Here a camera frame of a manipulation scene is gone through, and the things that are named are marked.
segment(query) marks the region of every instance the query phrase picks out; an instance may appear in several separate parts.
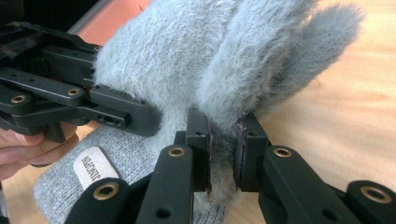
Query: finger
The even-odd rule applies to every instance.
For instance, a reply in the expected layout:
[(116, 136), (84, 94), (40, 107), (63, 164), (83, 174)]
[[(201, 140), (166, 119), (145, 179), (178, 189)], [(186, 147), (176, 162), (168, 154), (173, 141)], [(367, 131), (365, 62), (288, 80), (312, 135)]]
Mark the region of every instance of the finger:
[[(75, 125), (62, 123), (65, 139), (69, 139), (76, 132)], [(8, 164), (15, 161), (26, 160), (58, 147), (60, 144), (44, 139), (35, 146), (5, 147), (0, 148), (0, 164)]]
[(33, 136), (22, 135), (15, 133), (12, 130), (0, 129), (0, 148), (2, 147), (17, 147), (17, 146), (32, 146), (40, 143), (44, 135), (38, 134)]
[[(72, 125), (72, 124), (67, 124), (67, 123), (62, 123), (62, 130), (64, 131), (64, 138), (66, 139), (66, 142), (68, 139), (70, 139), (75, 133), (77, 126)], [(36, 156), (39, 156), (41, 154), (44, 154), (64, 143), (55, 143), (52, 142), (48, 139), (44, 139), (40, 144), (36, 146), (29, 146), (29, 147), (20, 147), (20, 153), (22, 154), (21, 159), (30, 159)]]
[(0, 165), (0, 181), (12, 177), (21, 168), (25, 166), (27, 166), (27, 164), (22, 164), (22, 163), (11, 163), (6, 165)]
[(77, 143), (79, 142), (78, 136), (74, 134), (70, 139), (68, 139), (64, 144), (44, 153), (39, 156), (36, 156), (32, 159), (22, 161), (22, 163), (26, 164), (51, 164), (59, 159), (61, 159), (64, 155), (66, 155)]

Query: glove label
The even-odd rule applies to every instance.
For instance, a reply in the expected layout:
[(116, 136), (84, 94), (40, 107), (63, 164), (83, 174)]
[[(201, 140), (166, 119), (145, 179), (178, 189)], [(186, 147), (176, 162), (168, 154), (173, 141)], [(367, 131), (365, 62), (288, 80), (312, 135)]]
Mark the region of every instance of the glove label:
[(79, 154), (73, 165), (79, 183), (86, 189), (93, 182), (107, 177), (119, 178), (99, 147), (90, 147)]

